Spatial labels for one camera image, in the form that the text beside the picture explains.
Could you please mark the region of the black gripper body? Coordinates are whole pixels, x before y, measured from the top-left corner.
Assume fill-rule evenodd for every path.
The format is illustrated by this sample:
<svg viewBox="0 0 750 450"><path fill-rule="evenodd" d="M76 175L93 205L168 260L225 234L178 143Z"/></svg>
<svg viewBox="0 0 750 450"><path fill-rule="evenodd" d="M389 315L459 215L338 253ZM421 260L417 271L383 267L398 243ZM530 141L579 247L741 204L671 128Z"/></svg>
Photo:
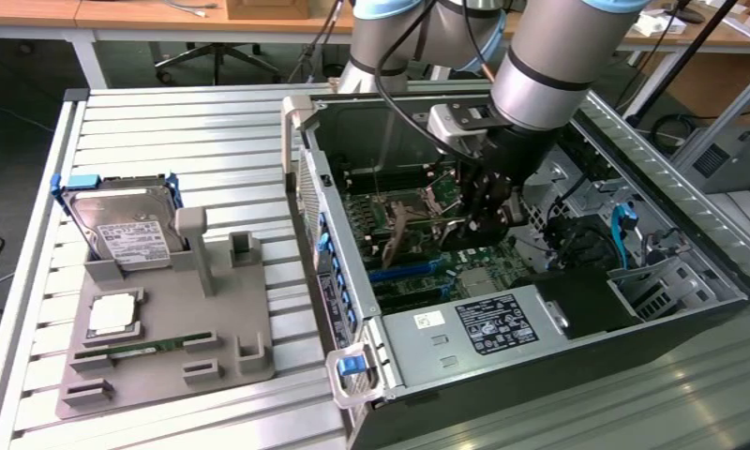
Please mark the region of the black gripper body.
<svg viewBox="0 0 750 450"><path fill-rule="evenodd" d="M522 187L559 135L559 127L542 131L519 126L487 128L478 147L481 167L506 179L511 188Z"/></svg>

